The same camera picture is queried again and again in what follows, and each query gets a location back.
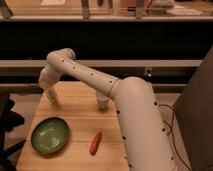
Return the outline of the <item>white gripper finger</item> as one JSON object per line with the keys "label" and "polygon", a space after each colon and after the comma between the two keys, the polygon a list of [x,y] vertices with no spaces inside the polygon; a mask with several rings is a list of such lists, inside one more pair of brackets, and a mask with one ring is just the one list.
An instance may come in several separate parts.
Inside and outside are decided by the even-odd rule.
{"label": "white gripper finger", "polygon": [[49,88],[45,91],[46,96],[51,104],[57,103],[57,93],[54,88]]}

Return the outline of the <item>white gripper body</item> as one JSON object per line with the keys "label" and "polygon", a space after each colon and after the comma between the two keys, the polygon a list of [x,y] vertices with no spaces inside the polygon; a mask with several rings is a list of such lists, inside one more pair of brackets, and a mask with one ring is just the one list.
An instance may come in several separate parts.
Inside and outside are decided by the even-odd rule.
{"label": "white gripper body", "polygon": [[39,76],[39,86],[46,90],[51,88],[60,80],[60,73],[52,69],[50,66],[45,66]]}

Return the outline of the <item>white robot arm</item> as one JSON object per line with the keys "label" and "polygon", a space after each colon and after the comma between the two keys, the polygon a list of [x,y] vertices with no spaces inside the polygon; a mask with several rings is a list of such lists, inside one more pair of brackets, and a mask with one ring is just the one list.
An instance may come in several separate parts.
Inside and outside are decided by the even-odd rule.
{"label": "white robot arm", "polygon": [[152,85],[139,77],[119,79],[81,65],[69,48],[52,51],[39,86],[48,89],[70,75],[115,102],[129,171],[177,171]]}

